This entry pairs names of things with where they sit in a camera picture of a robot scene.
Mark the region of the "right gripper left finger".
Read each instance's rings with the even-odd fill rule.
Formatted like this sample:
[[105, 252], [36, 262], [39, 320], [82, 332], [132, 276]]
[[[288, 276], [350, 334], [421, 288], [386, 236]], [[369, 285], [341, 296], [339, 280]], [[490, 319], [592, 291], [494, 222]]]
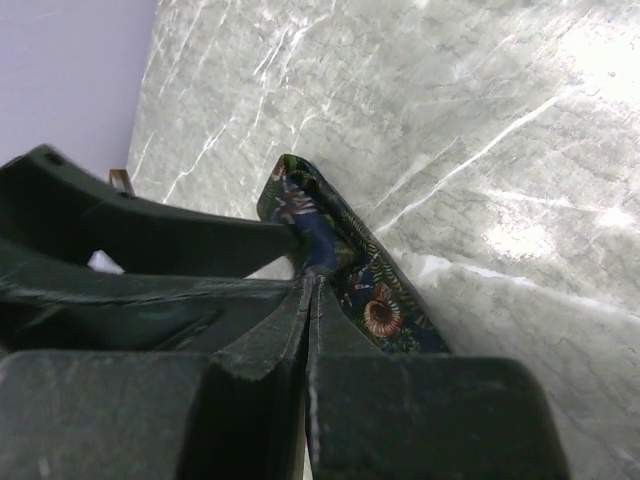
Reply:
[[1, 363], [5, 479], [298, 479], [311, 278], [216, 353], [35, 350]]

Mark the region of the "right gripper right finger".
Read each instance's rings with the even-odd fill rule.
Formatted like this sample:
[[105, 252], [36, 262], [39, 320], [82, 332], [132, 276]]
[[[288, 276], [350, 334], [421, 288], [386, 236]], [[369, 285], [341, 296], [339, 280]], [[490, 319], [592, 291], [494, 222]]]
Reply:
[[317, 479], [566, 479], [540, 383], [507, 358], [385, 354], [324, 278], [309, 312], [307, 440]]

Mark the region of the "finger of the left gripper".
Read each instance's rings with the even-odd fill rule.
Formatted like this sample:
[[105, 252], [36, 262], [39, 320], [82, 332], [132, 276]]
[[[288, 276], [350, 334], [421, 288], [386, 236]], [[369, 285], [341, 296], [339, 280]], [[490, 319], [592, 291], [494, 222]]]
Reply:
[[103, 251], [127, 273], [197, 277], [245, 277], [299, 245], [284, 225], [119, 191], [49, 145], [2, 166], [1, 235], [71, 264]]
[[1, 346], [178, 350], [207, 330], [241, 335], [292, 287], [287, 280], [107, 273], [3, 241]]

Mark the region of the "dark patterned necktie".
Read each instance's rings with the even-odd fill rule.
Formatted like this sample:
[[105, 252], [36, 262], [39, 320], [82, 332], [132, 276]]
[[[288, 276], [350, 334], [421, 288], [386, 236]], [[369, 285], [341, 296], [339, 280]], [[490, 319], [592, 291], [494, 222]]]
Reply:
[[262, 221], [301, 239], [290, 259], [331, 285], [343, 314], [386, 353], [449, 354], [424, 300], [389, 253], [311, 162], [282, 155], [259, 197]]

